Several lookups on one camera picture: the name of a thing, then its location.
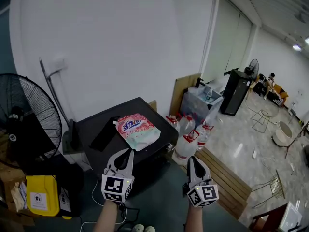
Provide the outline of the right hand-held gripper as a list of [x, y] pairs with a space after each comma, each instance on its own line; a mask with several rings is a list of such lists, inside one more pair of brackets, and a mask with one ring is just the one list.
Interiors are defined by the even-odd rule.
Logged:
[[[211, 174], [208, 166], [199, 158], [191, 156], [187, 164], [188, 182], [195, 182], [197, 179], [210, 182]], [[218, 186], [195, 185], [189, 187], [188, 183], [183, 185], [183, 197], [187, 197], [194, 208], [211, 205], [219, 200]]]

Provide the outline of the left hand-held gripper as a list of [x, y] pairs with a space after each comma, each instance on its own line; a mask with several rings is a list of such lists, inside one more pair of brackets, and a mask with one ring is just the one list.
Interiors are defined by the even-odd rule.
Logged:
[[[105, 200], [114, 203], [124, 203], [129, 196], [134, 183], [132, 176], [134, 150], [123, 149], [112, 155], [101, 178], [101, 192]], [[125, 174], [115, 170], [125, 170]]]

